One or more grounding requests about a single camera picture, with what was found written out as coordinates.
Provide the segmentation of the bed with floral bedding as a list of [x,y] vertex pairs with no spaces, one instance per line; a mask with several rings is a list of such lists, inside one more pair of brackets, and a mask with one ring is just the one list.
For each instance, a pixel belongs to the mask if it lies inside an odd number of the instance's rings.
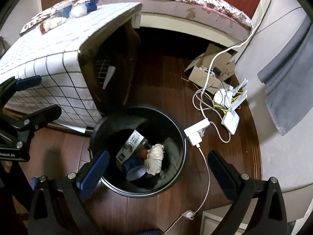
[[[90,0],[63,0],[38,13],[20,32],[23,36],[45,20],[53,18],[59,9]],[[165,18],[182,19],[187,23],[187,34],[193,34],[192,24],[245,41],[254,29],[251,19],[241,10],[224,0],[98,0],[97,5],[137,2],[142,4],[142,27],[165,29]]]

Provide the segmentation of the white tissue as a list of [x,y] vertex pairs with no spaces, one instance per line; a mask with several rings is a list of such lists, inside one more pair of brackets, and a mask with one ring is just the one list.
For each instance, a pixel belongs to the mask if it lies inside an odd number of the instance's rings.
[[144,165],[147,167],[147,173],[155,176],[161,172],[162,161],[165,147],[162,144],[153,145],[146,155]]

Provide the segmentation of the white checkered tablecloth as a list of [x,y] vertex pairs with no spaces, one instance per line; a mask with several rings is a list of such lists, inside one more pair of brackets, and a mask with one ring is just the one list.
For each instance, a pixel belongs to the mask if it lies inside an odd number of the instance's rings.
[[98,6],[85,16],[69,19],[42,34],[33,29],[20,37],[1,58],[1,81],[15,76],[42,78],[37,87],[16,92],[5,108],[30,114],[50,105],[60,105],[60,123],[93,127],[101,118],[83,77],[78,59],[94,37],[128,20],[141,17],[139,2]]

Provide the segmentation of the dark blue crumpled cloth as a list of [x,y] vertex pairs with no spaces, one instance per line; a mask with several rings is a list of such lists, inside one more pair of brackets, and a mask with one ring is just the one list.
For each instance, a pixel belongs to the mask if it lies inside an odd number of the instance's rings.
[[81,0],[81,1],[76,2],[75,4],[71,4],[67,7],[64,7],[63,9],[58,10],[58,16],[69,19],[69,12],[70,12],[72,6],[76,5],[76,4],[80,4],[80,3],[86,4],[87,13],[93,12],[93,11],[97,10],[97,8],[98,8],[97,7],[98,0],[87,0],[87,1]]

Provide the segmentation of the white wifi router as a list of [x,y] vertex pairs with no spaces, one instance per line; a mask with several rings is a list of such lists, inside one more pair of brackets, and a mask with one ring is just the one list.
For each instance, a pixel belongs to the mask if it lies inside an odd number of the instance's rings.
[[214,94],[214,106],[224,111],[237,109],[247,99],[247,90],[242,90],[247,83],[248,80],[244,79],[234,88],[231,85],[222,82]]

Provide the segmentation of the white modem box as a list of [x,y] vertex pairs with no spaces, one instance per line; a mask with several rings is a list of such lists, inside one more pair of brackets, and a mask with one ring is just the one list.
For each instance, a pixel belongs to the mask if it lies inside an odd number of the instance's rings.
[[234,135],[238,127],[239,116],[233,109],[230,109],[224,115],[221,123],[231,135]]

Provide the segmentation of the black round trash bin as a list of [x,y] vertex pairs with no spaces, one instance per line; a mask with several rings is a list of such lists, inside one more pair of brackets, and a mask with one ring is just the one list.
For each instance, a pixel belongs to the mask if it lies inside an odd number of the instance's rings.
[[187,158],[187,138],[178,121],[153,106],[123,108],[101,118],[90,138],[90,155],[108,152],[100,181],[131,198],[169,190]]

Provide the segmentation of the white power strip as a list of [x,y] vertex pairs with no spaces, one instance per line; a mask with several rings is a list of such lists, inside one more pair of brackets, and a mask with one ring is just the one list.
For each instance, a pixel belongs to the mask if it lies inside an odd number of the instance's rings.
[[209,125],[210,125],[209,120],[205,118],[199,121],[198,123],[184,129],[184,133],[186,134],[192,146],[199,147],[200,143],[202,142],[204,132]]

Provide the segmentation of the grey hanging cloth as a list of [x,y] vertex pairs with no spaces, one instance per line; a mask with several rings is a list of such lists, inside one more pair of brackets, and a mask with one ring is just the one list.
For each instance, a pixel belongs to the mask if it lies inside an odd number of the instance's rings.
[[283,136],[312,109],[312,22],[306,17],[290,41],[258,74],[266,107]]

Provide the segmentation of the red white carton box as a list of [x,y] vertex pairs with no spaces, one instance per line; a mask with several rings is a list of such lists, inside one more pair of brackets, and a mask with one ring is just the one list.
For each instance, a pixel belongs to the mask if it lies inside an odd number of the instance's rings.
[[67,21],[67,18],[56,17],[52,19],[47,19],[45,22],[39,25],[40,32],[42,34],[47,33],[49,30],[54,29]]

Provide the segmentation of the clear plastic bag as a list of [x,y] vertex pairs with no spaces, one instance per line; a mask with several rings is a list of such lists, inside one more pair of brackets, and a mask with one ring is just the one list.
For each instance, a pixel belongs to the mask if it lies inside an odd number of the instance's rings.
[[85,15],[87,15],[87,6],[85,3],[73,5],[69,12],[69,18],[71,19],[80,18]]

